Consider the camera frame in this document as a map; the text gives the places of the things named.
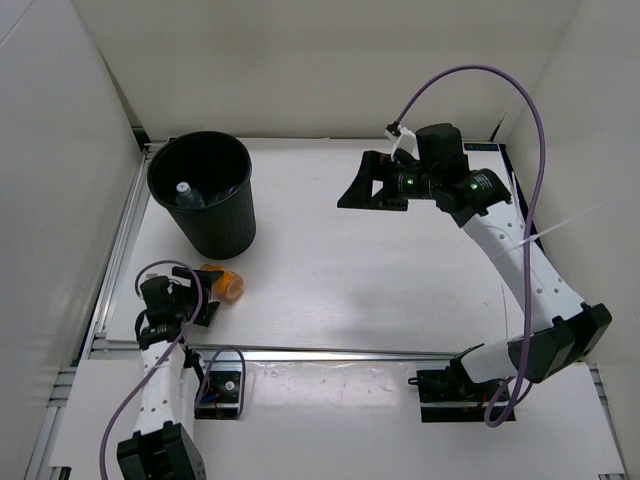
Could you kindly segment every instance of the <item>black bin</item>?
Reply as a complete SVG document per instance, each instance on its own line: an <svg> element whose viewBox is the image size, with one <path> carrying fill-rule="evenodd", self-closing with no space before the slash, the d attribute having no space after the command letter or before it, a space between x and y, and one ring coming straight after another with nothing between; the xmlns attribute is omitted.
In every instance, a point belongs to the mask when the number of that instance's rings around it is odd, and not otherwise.
<svg viewBox="0 0 640 480"><path fill-rule="evenodd" d="M251 196L251 158L235 137L195 132L169 142L154 156L147 182L191 244L208 258L225 260L244 252L256 235ZM205 206L176 205L176 185L188 182Z"/></svg>

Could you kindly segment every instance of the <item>purple cable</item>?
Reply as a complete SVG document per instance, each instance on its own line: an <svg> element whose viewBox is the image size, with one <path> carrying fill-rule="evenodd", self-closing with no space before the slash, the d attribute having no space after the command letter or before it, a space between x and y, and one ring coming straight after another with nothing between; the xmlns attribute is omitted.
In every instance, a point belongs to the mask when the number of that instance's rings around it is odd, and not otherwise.
<svg viewBox="0 0 640 480"><path fill-rule="evenodd" d="M149 383L149 380L151 380L151 377L153 377L153 375L156 373L158 365L162 364L162 362L166 360L166 358L173 351L176 345L178 345L184 338L186 338L187 333L189 333L189 330L193 326L193 323L195 322L196 317L198 316L198 313L200 313L202 304L204 303L204 298L202 296L202 285L200 284L200 279L198 278L198 275L196 274L195 270L191 268L189 265L187 265L186 263L179 262L177 260L160 260L158 262L153 262L152 264L147 265L142 270L140 270L140 273L138 273L138 275L136 276L136 280L134 283L136 294L138 296L140 295L140 289L138 287L140 277L142 277L142 275L145 272L147 272L149 269L153 267L157 267L158 265L165 265L165 264L179 265L183 268L186 268L189 271L189 273L193 276L196 286L198 287L198 303L196 304L195 310L191 314L191 318L189 318L189 321L185 323L184 326L182 327L182 331L180 332L180 335L178 335L176 339L173 342L171 342L171 344L167 347L164 353L160 355L160 358L155 363L155 365L151 367L151 370L149 370L149 373L147 373L147 375L145 375L142 378L142 380L140 380L140 383L138 383L138 385L136 385L135 388L131 390L131 393L129 393L129 395L126 396L126 398L122 401L120 406L116 409L116 411L113 413L113 415L109 419L109 422L107 423L107 427L105 428L104 433L102 434L102 440L100 440L99 463L100 463L100 478L102 480L108 480L109 478L107 476L107 441L109 440L109 435L111 434L111 430L113 430L113 426L115 425L116 420L118 419L122 411L126 408L126 406L129 404L129 402L133 399L133 397L135 397L138 394L138 392L140 392L140 390L142 390L142 388L147 383Z"/></svg>
<svg viewBox="0 0 640 480"><path fill-rule="evenodd" d="M214 353L213 357L211 357L211 360L209 360L209 364L207 365L207 370L204 373L204 381L200 383L200 388L198 389L198 394L196 395L195 408L198 408L200 406L200 402L202 401L202 397L204 396L204 391L207 388L209 388L209 373L211 372L211 368L213 367L213 364L216 363L216 360L218 359L221 353L229 352L229 351L236 352L240 357L240 363L242 364L242 372L241 372L241 379L240 379L240 399L238 400L238 414L234 417L234 418L240 418L240 415L242 415L242 411L244 410L244 386L247 380L247 364L242 352L238 350L236 347L232 347L230 345L222 347L220 350Z"/></svg>
<svg viewBox="0 0 640 480"><path fill-rule="evenodd" d="M498 75L499 77L502 77L511 85L513 85L516 90L518 90L520 95L522 95L522 97L524 98L525 102L527 102L527 105L531 110L531 114L533 115L533 120L535 121L536 129L538 131L540 164L538 166L538 176L536 178L536 183L533 188L533 194L531 195L531 201L529 202L529 212L527 213L527 218L525 219L525 222L524 222L523 239L528 240L529 237L531 236L533 214L536 210L536 205L538 204L538 197L540 196L540 189L542 187L542 179L544 178L544 168L547 161L547 150L546 150L546 141L544 138L544 128L542 127L542 119L540 118L540 113L538 112L538 109L536 108L536 105L533 102L533 98L531 98L531 95L529 95L529 93L520 84L520 82L518 82L511 75L509 75L506 72L503 72L499 68L491 67L489 65L471 64L471 65L460 65L458 67L453 67L448 70L445 70L444 72L439 73L438 75L433 77L431 80L429 80L427 83L425 83L422 87L420 87L420 89L411 98L411 100L409 100L409 103L407 103L407 106L404 107L404 109L402 110L402 113L400 113L400 115L396 119L396 122L400 123L402 121L402 119L407 114L409 109L413 106L416 100L418 100L420 95L422 95L427 88L429 88L431 85L436 83L441 78L446 77L447 75L451 75L452 73L456 73L456 72L462 72L464 70L482 70L485 72ZM502 384L500 385L500 388L495 393L493 398L491 398L491 401L489 402L487 409L485 410L484 421L491 428L495 428L502 425L502 423L509 417L509 415L511 415L511 412L513 412L513 408L520 401L524 400L524 397L531 390L531 387L528 387L525 393L523 394L523 396L520 397L520 390L522 388L522 383L524 381L524 374L526 372L527 363L529 361L529 347L531 343L531 316L532 316L532 313L531 313L531 303L532 303L531 242L527 241L524 243L522 247L522 253L524 256L524 262L523 262L524 263L524 329L523 329L524 331L522 334L522 351L520 352L520 368L518 369L518 374L515 377L516 383L513 387L511 398L509 399L509 402L507 403L507 406L505 407L502 414L497 419L491 420L491 412L493 411L493 407L495 403L498 401L498 398L500 398L500 395L502 395L502 393L504 393L504 391L507 389L507 386L511 381L509 379L505 379L502 382Z"/></svg>

